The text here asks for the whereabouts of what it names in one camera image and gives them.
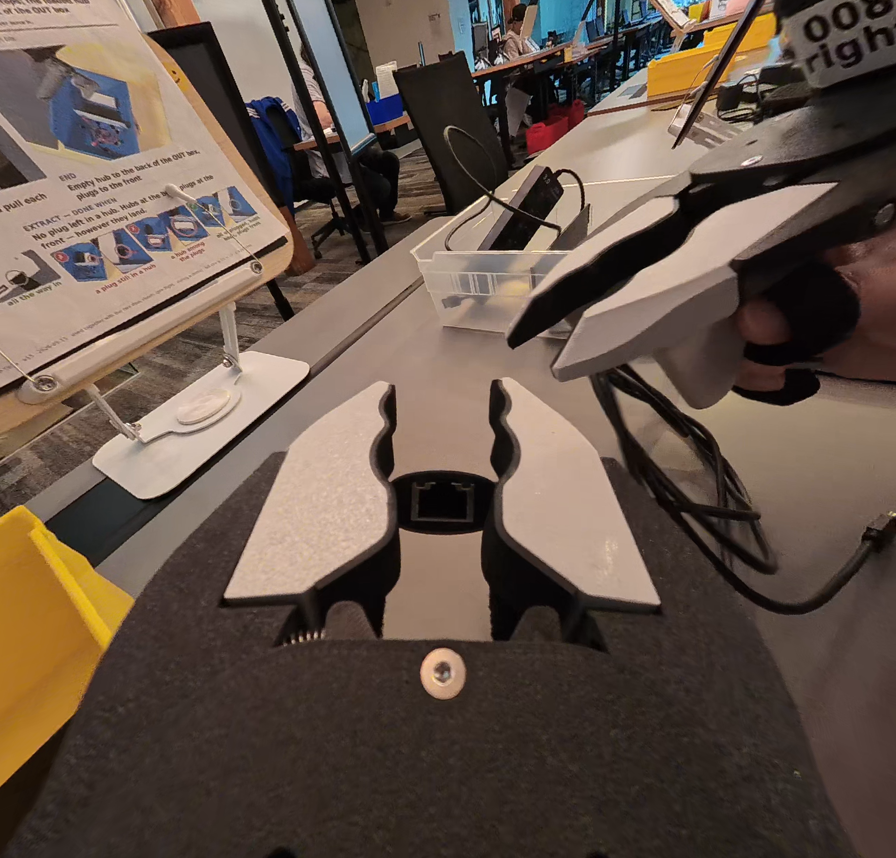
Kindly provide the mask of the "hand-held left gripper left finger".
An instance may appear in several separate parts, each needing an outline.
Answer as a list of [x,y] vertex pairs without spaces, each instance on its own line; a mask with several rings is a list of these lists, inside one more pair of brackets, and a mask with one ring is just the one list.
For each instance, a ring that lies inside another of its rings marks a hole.
[[394,385],[376,381],[292,442],[222,595],[226,606],[292,605],[301,632],[353,602],[381,635],[399,577],[390,481]]

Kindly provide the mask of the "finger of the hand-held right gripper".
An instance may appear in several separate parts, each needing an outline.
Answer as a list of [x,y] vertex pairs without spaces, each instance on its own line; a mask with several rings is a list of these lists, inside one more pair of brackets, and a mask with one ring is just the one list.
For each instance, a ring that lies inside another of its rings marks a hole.
[[575,316],[636,274],[666,259],[690,232],[690,214],[680,196],[655,196],[629,208],[593,233],[532,291],[510,324],[512,349]]
[[804,262],[762,260],[760,252],[834,187],[792,185],[712,213],[683,246],[583,311],[554,378],[584,379],[651,357],[673,384],[733,384],[745,351],[734,314]]

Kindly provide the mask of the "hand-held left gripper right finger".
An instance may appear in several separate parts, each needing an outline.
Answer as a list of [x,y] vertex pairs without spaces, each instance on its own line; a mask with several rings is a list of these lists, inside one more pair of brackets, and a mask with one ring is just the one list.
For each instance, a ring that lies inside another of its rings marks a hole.
[[492,629],[510,635],[548,607],[564,638],[589,612],[656,614],[661,600],[599,451],[514,379],[493,380],[488,421],[497,483],[481,543]]

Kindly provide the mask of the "black USB hub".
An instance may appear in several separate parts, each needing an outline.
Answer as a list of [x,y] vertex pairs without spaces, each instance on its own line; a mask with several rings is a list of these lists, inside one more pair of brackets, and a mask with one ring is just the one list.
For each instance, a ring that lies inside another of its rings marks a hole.
[[563,229],[551,219],[551,214],[563,196],[564,187],[554,170],[534,167],[512,199],[500,201],[504,211],[478,250],[520,251],[544,228],[560,235]]

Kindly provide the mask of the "clear plastic bin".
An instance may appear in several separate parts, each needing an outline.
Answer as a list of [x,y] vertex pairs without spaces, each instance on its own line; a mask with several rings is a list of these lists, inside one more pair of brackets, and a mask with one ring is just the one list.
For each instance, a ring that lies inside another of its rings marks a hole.
[[502,211],[481,198],[412,249],[442,326],[503,334],[568,253],[554,247],[559,232],[550,227],[519,250],[481,248]]

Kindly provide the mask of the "yellow storage bin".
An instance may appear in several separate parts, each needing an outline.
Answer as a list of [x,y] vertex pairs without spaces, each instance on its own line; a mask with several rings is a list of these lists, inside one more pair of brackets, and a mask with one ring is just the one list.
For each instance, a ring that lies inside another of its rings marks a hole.
[[71,720],[133,604],[27,507],[2,516],[2,785]]

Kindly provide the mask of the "person's right hand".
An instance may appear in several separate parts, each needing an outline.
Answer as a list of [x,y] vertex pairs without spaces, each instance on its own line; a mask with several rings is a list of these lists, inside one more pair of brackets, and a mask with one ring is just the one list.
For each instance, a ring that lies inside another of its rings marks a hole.
[[[894,231],[862,243],[835,247],[824,261],[856,292],[861,316],[852,336],[821,357],[821,371],[847,380],[895,379]],[[785,317],[765,298],[744,304],[735,315],[745,342],[777,345],[790,340]]]

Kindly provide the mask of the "row of yellow bins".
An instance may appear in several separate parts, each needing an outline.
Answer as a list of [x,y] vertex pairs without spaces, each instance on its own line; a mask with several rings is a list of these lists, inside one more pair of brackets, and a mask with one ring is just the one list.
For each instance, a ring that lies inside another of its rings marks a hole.
[[[767,50],[776,35],[777,19],[772,2],[767,1],[761,12],[739,44],[725,69],[726,74],[746,59],[758,57],[758,52]],[[709,75],[714,58],[721,54],[728,37],[733,34],[737,22],[736,15],[700,22],[699,27],[688,33],[701,37],[699,46],[692,49],[680,46],[679,50],[652,60],[647,66],[647,95],[653,98],[686,92],[702,84]]]

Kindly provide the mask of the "blue storage bin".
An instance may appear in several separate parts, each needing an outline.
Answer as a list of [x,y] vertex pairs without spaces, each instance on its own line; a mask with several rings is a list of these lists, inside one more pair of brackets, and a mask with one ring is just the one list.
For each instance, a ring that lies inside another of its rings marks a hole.
[[399,92],[366,102],[366,109],[377,133],[392,131],[407,122]]

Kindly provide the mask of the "mobile whiteboard black stand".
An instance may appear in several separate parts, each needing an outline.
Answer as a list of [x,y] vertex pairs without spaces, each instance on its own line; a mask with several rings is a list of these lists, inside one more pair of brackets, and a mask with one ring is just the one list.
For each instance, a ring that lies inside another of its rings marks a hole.
[[389,247],[369,187],[368,161],[383,155],[331,0],[260,0],[357,248],[358,262]]

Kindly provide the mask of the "blue jacket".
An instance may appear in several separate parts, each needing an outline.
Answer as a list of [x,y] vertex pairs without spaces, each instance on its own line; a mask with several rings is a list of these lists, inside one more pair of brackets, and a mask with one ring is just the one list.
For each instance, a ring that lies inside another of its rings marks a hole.
[[276,181],[280,198],[290,209],[295,207],[292,159],[293,147],[302,133],[295,111],[278,97],[264,97],[245,104],[255,133],[263,147],[267,163]]

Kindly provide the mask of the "printed instruction sheet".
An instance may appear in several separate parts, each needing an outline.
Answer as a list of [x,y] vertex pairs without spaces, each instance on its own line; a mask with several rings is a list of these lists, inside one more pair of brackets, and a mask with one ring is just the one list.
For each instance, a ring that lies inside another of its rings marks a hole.
[[114,0],[1,0],[2,387],[288,235]]

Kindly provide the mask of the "black framed panel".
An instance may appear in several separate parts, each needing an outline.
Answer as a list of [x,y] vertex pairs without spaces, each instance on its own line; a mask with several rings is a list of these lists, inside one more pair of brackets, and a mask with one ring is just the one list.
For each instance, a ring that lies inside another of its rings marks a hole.
[[151,32],[148,38],[164,50],[178,74],[196,90],[267,197],[286,216],[286,203],[213,25],[173,26]]

